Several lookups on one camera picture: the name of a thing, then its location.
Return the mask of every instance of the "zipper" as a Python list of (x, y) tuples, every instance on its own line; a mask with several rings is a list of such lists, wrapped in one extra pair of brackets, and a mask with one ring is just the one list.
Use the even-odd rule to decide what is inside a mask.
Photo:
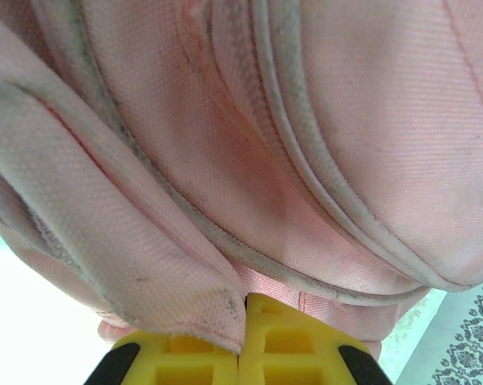
[[(82, 73), (79, 74), (81, 79), (87, 80), (90, 88), (87, 87), (82, 90), (82, 93), (85, 94), (82, 97), (87, 101), (93, 99), (91, 105), (96, 113), (105, 122), (108, 122), (111, 130), (131, 149), (150, 175), (180, 207), (189, 220), (227, 258), (247, 265), (249, 268), (277, 281), (285, 282), (298, 290), (303, 290), (322, 298), (333, 298), (352, 305), (390, 305), (416, 296), (419, 292), (426, 290), (425, 287), (419, 287), (402, 294), (382, 295), (365, 294), (333, 286), (293, 270), (256, 249), (252, 249), (249, 245), (242, 243), (235, 236), (211, 221), (164, 177), (157, 164), (151, 162), (135, 141), (109, 95), (99, 68), (93, 63), (95, 59), (91, 46), (87, 41), (82, 20), (83, 16), (80, 10), (76, 9), (79, 8), (79, 4), (70, 2), (70, 0), (66, 0), (64, 4), (65, 6), (62, 7), (46, 6), (47, 9), (45, 11), (46, 14), (50, 13), (47, 13), (49, 10), (54, 11), (51, 20), (48, 20), (48, 22), (52, 22), (53, 27), (57, 27), (60, 23), (68, 26), (68, 34), (61, 37), (64, 42), (59, 42), (59, 44), (64, 47), (69, 46), (68, 48), (71, 49), (73, 55), (68, 56), (67, 60), (70, 60), (69, 63), (78, 63), (78, 67), (82, 69)], [(226, 108), (229, 109), (229, 105), (235, 103), (229, 100), (229, 92), (225, 89), (225, 83), (222, 80), (215, 60), (208, 57), (209, 55), (214, 55), (210, 41), (211, 26), (209, 23), (211, 23), (211, 20), (208, 20), (211, 17), (211, 7), (222, 6), (225, 7), (224, 9), (227, 9), (229, 37), (231, 38), (232, 47), (237, 50), (237, 57), (242, 65), (243, 71), (241, 76), (247, 89), (250, 90), (250, 106), (255, 111), (258, 125), (263, 128), (263, 135), (265, 135), (271, 147), (286, 148), (285, 144), (282, 143), (279, 130), (275, 126), (275, 114), (271, 109), (272, 103), (267, 99), (267, 95), (271, 94), (266, 84), (265, 72), (261, 70), (263, 68), (262, 63), (258, 61), (264, 52), (259, 41), (261, 38), (265, 38), (265, 31), (258, 32), (258, 28), (253, 29), (253, 24), (255, 26), (265, 26), (264, 23), (268, 21), (268, 15), (265, 14), (265, 11), (268, 11), (266, 3), (256, 1), (242, 2), (239, 0), (177, 0), (176, 4), (177, 28), (183, 40), (183, 46), (189, 57), (190, 64), (198, 70), (199, 74), (206, 70), (206, 72), (203, 72), (205, 81), (208, 84), (214, 84), (214, 90), (220, 92), (220, 97), (217, 98), (218, 103), (220, 103), (219, 107), (227, 106)], [(84, 60), (89, 60), (91, 64), (84, 65), (82, 63)], [(230, 111), (233, 113), (232, 117), (234, 119), (237, 116), (242, 116), (236, 109), (233, 110), (231, 108), (227, 113), (230, 113)], [(282, 158), (286, 159), (287, 157), (286, 152), (282, 151)], [(289, 161), (288, 163), (291, 168), (296, 168), (293, 162)], [(304, 182), (302, 184), (304, 185), (304, 193), (311, 194), (306, 184)]]
[(250, 103), (266, 142), (304, 197), (325, 221), (352, 243), (356, 240), (405, 276), (444, 290), (466, 290), (443, 279), (380, 223), (348, 184), (329, 153), (307, 94), (301, 51), (301, 2), (251, 0), (254, 51), (243, 50), (238, 1), (229, 1), (233, 44), (241, 63), (255, 55), (258, 73), (246, 72)]

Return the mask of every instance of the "gray floral pattern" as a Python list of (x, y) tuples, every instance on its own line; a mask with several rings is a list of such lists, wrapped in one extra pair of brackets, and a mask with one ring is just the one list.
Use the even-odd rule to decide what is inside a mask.
[(483, 384), (483, 294), (477, 295), (473, 303), (475, 306), (468, 311), (471, 318), (463, 321), (461, 333), (454, 336), (447, 357), (440, 361), (442, 368), (432, 376), (435, 385)]

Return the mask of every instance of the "pink fabric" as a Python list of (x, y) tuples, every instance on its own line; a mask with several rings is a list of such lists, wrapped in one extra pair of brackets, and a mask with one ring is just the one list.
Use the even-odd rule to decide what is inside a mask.
[(0, 1), (0, 233), (104, 318), (367, 342), (483, 282), (483, 2)]

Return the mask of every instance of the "seam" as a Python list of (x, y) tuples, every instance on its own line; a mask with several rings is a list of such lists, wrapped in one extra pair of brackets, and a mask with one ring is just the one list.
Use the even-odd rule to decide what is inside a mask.
[[(42, 106), (44, 106), (49, 113), (51, 113), (55, 119), (57, 119), (69, 132), (70, 135), (72, 135), (75, 140), (76, 140), (76, 143), (78, 143), (81, 148), (85, 151), (85, 153), (90, 157), (90, 159), (92, 159), (92, 161), (95, 163), (95, 165), (103, 172), (105, 173), (104, 169), (100, 167), (100, 165), (97, 163), (97, 161), (94, 159), (94, 157), (91, 155), (91, 153), (84, 147), (83, 143), (81, 142), (81, 140), (79, 140), (79, 137), (70, 129), (70, 126), (67, 124), (66, 120), (52, 107), (52, 105), (50, 103), (48, 103), (46, 100), (44, 100), (41, 96), (37, 95), (36, 91), (33, 91), (33, 90), (30, 90), (28, 88), (25, 88), (22, 84), (16, 84), (16, 83), (12, 83), (12, 82), (5, 82), (4, 80), (2, 81), (3, 84), (7, 84), (7, 85), (10, 85), (10, 86), (13, 86), (13, 87), (16, 87), (18, 88), (21, 92), (23, 92), (25, 95), (28, 95), (30, 96), (31, 98), (33, 98), (34, 100), (36, 100), (38, 103), (40, 103)], [(169, 189), (168, 193), (170, 194), (170, 197), (179, 205), (180, 205), (180, 200), (183, 200), (183, 202), (185, 202), (186, 204), (188, 204), (191, 209), (192, 209), (192, 217), (193, 217), (193, 214), (196, 214), (198, 215), (199, 217), (198, 218), (195, 218), (197, 221), (199, 221), (199, 223), (202, 222), (202, 224), (204, 225), (206, 222), (206, 228), (208, 227), (207, 225), (210, 225), (210, 226), (213, 226), (215, 227), (221, 234), (227, 236), (228, 239), (230, 239), (231, 241), (234, 242), (234, 247), (237, 247), (237, 246), (241, 246), (244, 251), (250, 251), (251, 253), (257, 255), (258, 257), (266, 260), (267, 262), (269, 262), (273, 267), (279, 267), (280, 268), (280, 272), (284, 272), (285, 274), (286, 273), (292, 273), (294, 275), (295, 278), (297, 278), (300, 283), (302, 284), (305, 284), (306, 286), (314, 286), (316, 289), (321, 289), (323, 293), (325, 293), (325, 291), (333, 291), (335, 292), (335, 294), (331, 294), (331, 295), (328, 295), (328, 296), (324, 296), (324, 295), (321, 295), (321, 294), (317, 294), (313, 291), (311, 291), (312, 294), (315, 294), (315, 295), (318, 295), (322, 298), (331, 298), (331, 299), (336, 299), (337, 301), (341, 301), (341, 302), (345, 302), (347, 300), (353, 300), (353, 299), (357, 299), (359, 301), (361, 300), (366, 300), (366, 301), (371, 301), (373, 300), (374, 302), (377, 301), (378, 302), (378, 305), (376, 304), (372, 304), (373, 306), (386, 306), (389, 304), (388, 301), (393, 301), (393, 299), (395, 299), (395, 301), (397, 301), (397, 297), (402, 299), (402, 297), (406, 297), (406, 298), (410, 298), (411, 296), (415, 295), (415, 293), (418, 291), (418, 290), (422, 290), (424, 287), (423, 286), (420, 286), (414, 290), (410, 290), (408, 292), (404, 292), (404, 293), (400, 293), (400, 294), (392, 294), (392, 295), (386, 295), (386, 294), (366, 294), (366, 293), (360, 293), (360, 292), (355, 292), (353, 290), (349, 290), (349, 289), (344, 289), (340, 286), (335, 286), (335, 285), (332, 285), (332, 284), (328, 284), (328, 283), (325, 283), (325, 282), (321, 282), (315, 278), (312, 278), (304, 273), (301, 273), (301, 272), (298, 272), (297, 270), (295, 269), (291, 269), (290, 267), (287, 267), (285, 265), (283, 265), (281, 262), (279, 261), (275, 261), (274, 259), (270, 258), (270, 257), (267, 257), (265, 254), (262, 254), (260, 253), (259, 251), (257, 251), (256, 249), (253, 249), (252, 247), (242, 243), (241, 241), (239, 241), (236, 237), (234, 237), (233, 235), (231, 235), (230, 233), (227, 233), (222, 227), (220, 227), (219, 225), (215, 224), (211, 219), (209, 219), (208, 217), (206, 217), (202, 212), (200, 212), (197, 208), (195, 208), (195, 206), (193, 206), (189, 201), (187, 201), (171, 184), (168, 183), (167, 180), (165, 180), (162, 176), (160, 176), (159, 172), (157, 171), (157, 168), (155, 168), (154, 166), (152, 166), (152, 170), (154, 171), (153, 173), (153, 176), (155, 178), (158, 178), (161, 177), (163, 182), (166, 183), (165, 186), (162, 186), (165, 191), (167, 191), (167, 188)], [(233, 253), (231, 253), (230, 251), (228, 251), (226, 249), (226, 247), (224, 245), (221, 244), (221, 241), (219, 241), (218, 243), (220, 243), (220, 245), (217, 245), (217, 242), (216, 240), (214, 239), (213, 235), (212, 234), (204, 234), (205, 237), (211, 241), (216, 247), (217, 249), (219, 249), (220, 251), (224, 251), (226, 252), (228, 255), (230, 256), (233, 256)], [(247, 259), (246, 258), (243, 258), (243, 257), (240, 257), (240, 255), (238, 255), (238, 258), (234, 258), (236, 259), (237, 261), (247, 265), (249, 268), (253, 269), (253, 267), (251, 267), (250, 263), (247, 262)], [(263, 273), (265, 274), (267, 277), (271, 277), (273, 279), (278, 279), (276, 277), (274, 277), (272, 274), (269, 274), (269, 272), (266, 272), (266, 273)]]
[(213, 335), (216, 335), (217, 337), (223, 338), (225, 341), (229, 341), (229, 342), (234, 343), (236, 345), (240, 345), (240, 341), (238, 341), (236, 339), (233, 339), (232, 337), (229, 337), (226, 334), (218, 333), (217, 331), (213, 331), (213, 330), (208, 330), (205, 327), (200, 326), (200, 325), (198, 325), (196, 323), (176, 322), (175, 325), (184, 326), (184, 327), (187, 327), (187, 328), (193, 327), (193, 328), (195, 328), (195, 329), (197, 329), (199, 331), (202, 331), (204, 333), (213, 334)]
[(303, 291), (298, 292), (298, 309), (303, 313), (306, 312), (306, 296)]
[[(279, 136), (279, 139), (281, 140), (280, 143), (285, 143), (285, 150), (287, 148), (292, 147), (291, 150), (286, 150), (286, 153), (287, 153), (288, 157), (290, 158), (290, 162), (294, 165), (294, 168), (296, 170), (298, 170), (298, 176), (300, 177), (300, 181), (302, 181), (303, 183), (306, 184), (306, 186), (310, 190), (312, 197), (315, 199), (315, 202), (318, 202), (318, 204), (321, 206), (321, 208), (323, 208), (323, 211), (320, 214), (324, 214), (324, 215), (328, 215), (329, 217), (332, 217), (335, 221), (337, 221), (339, 223), (340, 228), (345, 232), (345, 234), (348, 234), (348, 235), (352, 236), (353, 238), (355, 238), (356, 240), (358, 240), (360, 244), (362, 244), (364, 247), (371, 250), (375, 255), (380, 257), (382, 262), (387, 263), (388, 265), (392, 266), (395, 270), (400, 271), (407, 278), (410, 278), (410, 279), (412, 279), (416, 282), (428, 284), (429, 286), (431, 286), (432, 285), (432, 279), (425, 278), (425, 274), (422, 272), (422, 270), (424, 270), (423, 266), (421, 266), (421, 269), (419, 269), (418, 267), (416, 267), (414, 265), (408, 264), (407, 259), (400, 258), (397, 255), (395, 255), (392, 251), (388, 251), (388, 249), (384, 246), (383, 240), (380, 239), (379, 237), (376, 237), (374, 234), (371, 234), (371, 232), (368, 231), (368, 227), (369, 227), (368, 225), (365, 225), (364, 223), (360, 224), (360, 223), (357, 223), (354, 220), (352, 220), (350, 215), (347, 213), (346, 205), (342, 206), (339, 203), (339, 201), (335, 197), (332, 196), (331, 192), (329, 192), (324, 187), (323, 178), (321, 178), (318, 175), (317, 168), (313, 168), (313, 166), (311, 166), (310, 161), (309, 161), (309, 159), (311, 157), (308, 155), (308, 152), (304, 152), (302, 141), (298, 138), (297, 132), (295, 132), (291, 128), (291, 126), (293, 125), (292, 120), (295, 120), (295, 123), (297, 123), (296, 122), (297, 120), (301, 120), (301, 122), (302, 122), (302, 119), (301, 119), (301, 117), (298, 117), (298, 118), (297, 117), (296, 118), (291, 117), (290, 118), (289, 108), (288, 108), (287, 103), (286, 103), (286, 97), (284, 96), (285, 93), (282, 92), (282, 82), (279, 81), (279, 78), (278, 78), (278, 75), (277, 75), (277, 69), (276, 69), (276, 66), (275, 66), (276, 53), (275, 53), (275, 50), (274, 50), (273, 45), (272, 45), (272, 43), (275, 43), (275, 42), (271, 41), (271, 37), (267, 36), (267, 35), (269, 35), (268, 30), (270, 28), (269, 27), (269, 25), (270, 25), (269, 24), (269, 15), (267, 14), (268, 13), (268, 4), (269, 4), (268, 1), (269, 0), (261, 0), (260, 2), (258, 2), (258, 3), (261, 3), (260, 12), (263, 14), (262, 20), (260, 22), (262, 25), (256, 26), (256, 24), (254, 24), (255, 25), (254, 28), (256, 30), (262, 30), (262, 32), (260, 31), (260, 34), (265, 35), (264, 36), (265, 37), (264, 43), (262, 43), (262, 45), (264, 46), (263, 49), (265, 50), (265, 57), (268, 59), (268, 63), (266, 62), (266, 65), (264, 67), (268, 68), (269, 66), (272, 66), (271, 69), (266, 71), (266, 75), (265, 74), (262, 75), (262, 78), (265, 78), (265, 76), (266, 76), (269, 79), (267, 83), (270, 83), (270, 85), (267, 88), (272, 91), (272, 93), (273, 93), (272, 99), (275, 100), (274, 104), (277, 104), (277, 105), (274, 105), (274, 106), (269, 106), (269, 108), (272, 111), (278, 110), (277, 114), (275, 114), (275, 115), (282, 116), (280, 123), (276, 124), (276, 127), (278, 128), (278, 136)], [(292, 30), (288, 30), (287, 32), (283, 32), (283, 34), (286, 34), (286, 33), (287, 33), (286, 36), (295, 35)], [(295, 47), (298, 47), (297, 49), (300, 50), (300, 41), (297, 42)], [(301, 59), (297, 59), (297, 60), (300, 62), (297, 65), (302, 66), (302, 60)], [(260, 68), (260, 71), (262, 71), (263, 66), (262, 66), (261, 60), (259, 62), (259, 68)], [(291, 79), (289, 77), (290, 76), (289, 74), (286, 73), (285, 75), (286, 75), (285, 79)], [(312, 110), (312, 107), (310, 106), (309, 101), (308, 101), (308, 107), (311, 110), (311, 114), (315, 118), (315, 122), (317, 122), (318, 120), (316, 119), (316, 117), (314, 115), (314, 112)], [(318, 127), (316, 127), (314, 130), (311, 130), (311, 131), (314, 131), (313, 133), (316, 133), (318, 131)], [(330, 156), (330, 153), (329, 153), (327, 148), (325, 148), (325, 152), (328, 154), (328, 156)], [(452, 281), (448, 280), (447, 278), (443, 277), (440, 273), (438, 273), (436, 270), (434, 270), (433, 267), (427, 261), (425, 261), (419, 255), (416, 255), (416, 253), (414, 253), (414, 251), (411, 250), (411, 248), (406, 243), (404, 243), (395, 234), (393, 234), (392, 231), (385, 224), (383, 224), (381, 221), (378, 221), (377, 218), (375, 218), (375, 215), (367, 207), (366, 203), (361, 200), (361, 198), (358, 196), (358, 194), (348, 184), (345, 177), (339, 171), (338, 165), (335, 164), (334, 161), (332, 161), (332, 162), (333, 162), (333, 165), (334, 165), (335, 172), (337, 172), (339, 174), (339, 178), (346, 184), (347, 189), (350, 189), (350, 193), (352, 193), (354, 195), (354, 198), (351, 198), (351, 201), (352, 202), (360, 201), (361, 205), (363, 206), (363, 209), (366, 210), (368, 213), (370, 213), (374, 217), (374, 222), (377, 223), (379, 225), (379, 227), (382, 227), (386, 231), (386, 233), (389, 237), (392, 237), (393, 240), (397, 241), (397, 243), (400, 243), (401, 249), (406, 249), (406, 251), (408, 253), (414, 255), (420, 261), (420, 263), (425, 264), (425, 266), (427, 266), (430, 269), (430, 271), (432, 271), (433, 274), (436, 275), (436, 279), (439, 278), (443, 282), (444, 286), (446, 286), (446, 283), (448, 283), (448, 284), (457, 286), (458, 288), (466, 287), (466, 286), (462, 286), (461, 284), (458, 284), (456, 282), (452, 282)], [(313, 175), (312, 177), (311, 176), (304, 176), (304, 173), (308, 172), (308, 171), (310, 172), (310, 174)], [(322, 192), (325, 192), (325, 195), (327, 196), (327, 198), (329, 200), (332, 200), (334, 202), (334, 204), (331, 203), (331, 202), (326, 202), (326, 198), (322, 197), (322, 195), (323, 195)], [(342, 218), (342, 219), (344, 219), (345, 224), (342, 224), (342, 223), (340, 223), (340, 220), (335, 219), (335, 217), (333, 217), (328, 212), (328, 210), (326, 209), (327, 206), (334, 207), (335, 213), (337, 214), (337, 216), (339, 216), (339, 214), (342, 214), (345, 217), (345, 218)], [(361, 232), (362, 236), (361, 235), (359, 235), (359, 236), (353, 235), (352, 234), (353, 229), (350, 230), (347, 227), (346, 223), (348, 223), (349, 226), (352, 226), (353, 228), (355, 228), (356, 230)], [(368, 241), (362, 240), (361, 237), (366, 237), (368, 239)], [(396, 261), (396, 259), (398, 259), (399, 262), (402, 265), (404, 265), (404, 268), (407, 268), (408, 271), (412, 270), (413, 272), (416, 273), (416, 276), (412, 276), (408, 271), (405, 271), (404, 269), (397, 267), (394, 263), (389, 261), (387, 258), (383, 257), (382, 251), (375, 250), (375, 247), (377, 247), (378, 249), (382, 249), (385, 253), (391, 254), (395, 258), (395, 261)]]
[(472, 62), (469, 59), (469, 53), (468, 50), (465, 48), (465, 45), (462, 42), (462, 35), (457, 28), (456, 20), (453, 16), (452, 11), (450, 10), (450, 5), (448, 0), (442, 0), (443, 1), (443, 7), (448, 15), (448, 19), (450, 21), (450, 27), (452, 29), (452, 32), (456, 38), (457, 41), (457, 47), (459, 48), (459, 51), (461, 52), (463, 56), (463, 60), (466, 63), (466, 66), (468, 67), (469, 75), (471, 80), (473, 81), (473, 85), (475, 87), (475, 91), (477, 92), (477, 95), (479, 97), (479, 102), (481, 103), (482, 109), (483, 109), (483, 91), (480, 85), (479, 78), (477, 77), (477, 74), (475, 72), (475, 66), (472, 64)]
[[(104, 82), (104, 79), (101, 75), (101, 71), (99, 68), (98, 63), (94, 59), (93, 50), (90, 41), (87, 38), (86, 34), (86, 23), (83, 20), (82, 10), (80, 4), (78, 2), (71, 2), (67, 0), (68, 6), (70, 7), (71, 11), (74, 12), (77, 20), (74, 20), (74, 24), (79, 24), (84, 31), (79, 31), (79, 33), (83, 32), (80, 35), (80, 42), (83, 44), (81, 47), (82, 50), (87, 52), (87, 60), (90, 60), (90, 63), (87, 64), (87, 74), (95, 81), (95, 85), (99, 88), (97, 91), (97, 97), (100, 98), (100, 102), (105, 107), (105, 111), (103, 114), (99, 114), (97, 111), (95, 113), (98, 116), (103, 116), (106, 118), (106, 121), (109, 121), (110, 124), (107, 124), (108, 127), (116, 134), (117, 137), (132, 151), (132, 153), (138, 158), (139, 162), (147, 169), (147, 171), (151, 174), (151, 176), (156, 180), (156, 182), (163, 188), (163, 190), (172, 198), (172, 200), (177, 204), (177, 206), (183, 211), (183, 213), (188, 217), (188, 219), (194, 223), (196, 227), (199, 228), (201, 233), (226, 257), (232, 257), (233, 259), (247, 265), (251, 269), (253, 269), (254, 264), (249, 263), (249, 259), (246, 256), (242, 255), (244, 253), (249, 253), (252, 258), (258, 257), (265, 260), (267, 263), (270, 263), (272, 267), (280, 267), (279, 275), (281, 274), (290, 274), (294, 273), (293, 278), (296, 279), (301, 286), (311, 286), (313, 285), (316, 290), (321, 290), (323, 294), (320, 294), (320, 297), (323, 298), (336, 298), (342, 302), (350, 300), (357, 300), (357, 302), (365, 302), (373, 301), (378, 302), (378, 306), (387, 305), (390, 303), (396, 303), (399, 301), (400, 298), (406, 297), (409, 298), (410, 296), (414, 295), (418, 290), (422, 290), (422, 287), (410, 290), (406, 293), (402, 294), (392, 294), (392, 295), (385, 295), (385, 294), (362, 294), (355, 292), (349, 289), (343, 289), (338, 286), (333, 286), (325, 282), (321, 282), (319, 280), (313, 279), (306, 274), (302, 274), (297, 272), (294, 269), (290, 269), (281, 263), (275, 261), (273, 258), (266, 256), (263, 253), (258, 252), (257, 250), (253, 249), (249, 245), (243, 243), (239, 239), (237, 239), (233, 234), (227, 232), (223, 229), (219, 224), (212, 221), (208, 218), (202, 211), (198, 210), (192, 202), (190, 202), (185, 196), (181, 194), (172, 184), (168, 182), (168, 180), (164, 177), (164, 175), (160, 172), (157, 165), (154, 164), (144, 153), (141, 149), (139, 144), (136, 142), (135, 138), (133, 137), (132, 133), (128, 130), (127, 126), (124, 124), (121, 116), (119, 115), (115, 101), (111, 98), (109, 94), (109, 90), (107, 85)], [(266, 276), (271, 276), (270, 271), (265, 271), (263, 274)]]

